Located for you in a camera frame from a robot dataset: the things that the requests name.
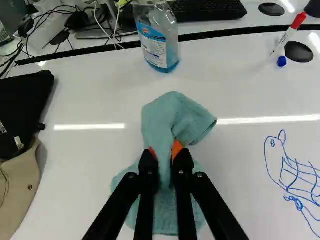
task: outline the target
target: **black bag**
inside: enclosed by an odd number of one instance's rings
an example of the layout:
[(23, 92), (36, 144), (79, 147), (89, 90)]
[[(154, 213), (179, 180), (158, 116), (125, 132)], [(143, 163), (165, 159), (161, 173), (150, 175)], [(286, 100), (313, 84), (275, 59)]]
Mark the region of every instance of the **black bag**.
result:
[(39, 121), (54, 83), (48, 70), (0, 80), (0, 159), (27, 151), (34, 134), (44, 129)]

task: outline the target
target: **white cable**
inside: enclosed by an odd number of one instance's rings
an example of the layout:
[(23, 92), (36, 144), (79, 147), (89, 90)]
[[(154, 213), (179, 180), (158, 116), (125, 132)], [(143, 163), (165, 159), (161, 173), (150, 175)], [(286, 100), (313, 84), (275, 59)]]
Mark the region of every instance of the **white cable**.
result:
[(105, 35), (111, 40), (113, 41), (114, 45), (118, 45), (120, 48), (122, 49), (125, 49), (123, 46), (121, 46), (120, 44), (116, 43), (110, 36), (109, 34), (104, 30), (104, 28), (100, 25), (97, 17), (96, 17), (96, 11), (97, 11), (97, 1), (95, 1), (95, 5), (94, 5), (94, 11), (93, 11), (93, 16), (94, 16), (94, 19), (96, 21), (96, 23), (99, 25), (99, 27), (101, 28), (101, 30), (105, 33)]
[(116, 21), (115, 21), (115, 26), (114, 26), (114, 33), (113, 33), (113, 42), (114, 43), (116, 42), (115, 38), (116, 38), (119, 15), (120, 15), (120, 7), (118, 7), (118, 14), (116, 16)]

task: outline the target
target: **beige bag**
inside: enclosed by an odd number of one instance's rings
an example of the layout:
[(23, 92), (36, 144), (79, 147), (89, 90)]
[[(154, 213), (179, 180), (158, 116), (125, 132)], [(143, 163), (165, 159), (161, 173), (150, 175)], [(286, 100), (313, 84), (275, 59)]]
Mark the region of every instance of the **beige bag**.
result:
[(0, 165), (0, 240), (9, 240), (24, 220), (40, 182), (36, 161), (36, 139), (32, 148)]

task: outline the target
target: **whiteboard drawing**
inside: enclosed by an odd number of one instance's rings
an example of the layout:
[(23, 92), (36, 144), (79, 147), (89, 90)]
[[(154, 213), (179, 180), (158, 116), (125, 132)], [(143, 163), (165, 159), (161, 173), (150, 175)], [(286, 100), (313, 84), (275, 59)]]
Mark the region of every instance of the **whiteboard drawing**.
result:
[(264, 142), (264, 159), (272, 181), (285, 191), (284, 200), (296, 210), (320, 239), (320, 170), (310, 161), (290, 158), (286, 152), (286, 132), (268, 136)]

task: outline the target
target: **whiteboard surface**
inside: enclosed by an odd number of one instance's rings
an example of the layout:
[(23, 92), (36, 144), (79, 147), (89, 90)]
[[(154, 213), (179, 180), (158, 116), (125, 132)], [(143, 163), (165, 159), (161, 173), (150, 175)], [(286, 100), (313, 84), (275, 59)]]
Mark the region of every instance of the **whiteboard surface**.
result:
[[(285, 130), (287, 155), (320, 169), (320, 45), (314, 41), (319, 32), (295, 37), (313, 50), (314, 60), (289, 60), (283, 69), (266, 61), (278, 36), (183, 42), (181, 62), (171, 74), (151, 69), (139, 48), (15, 67), (11, 76), (51, 70), (58, 86), (45, 118), (47, 129), (39, 135), (47, 150), (41, 183), (12, 239), (81, 239), (107, 201), (112, 177), (142, 154), (143, 105), (169, 91), (185, 94), (219, 118), (190, 151), (249, 239), (317, 239), (295, 203), (284, 199), (287, 193), (268, 175), (265, 140)], [(270, 169), (280, 172), (283, 152), (276, 140), (272, 148), (268, 142), (267, 156)], [(314, 229), (319, 234), (319, 223)], [(133, 231), (124, 226), (118, 239), (132, 238)], [(199, 239), (213, 239), (208, 226)]]

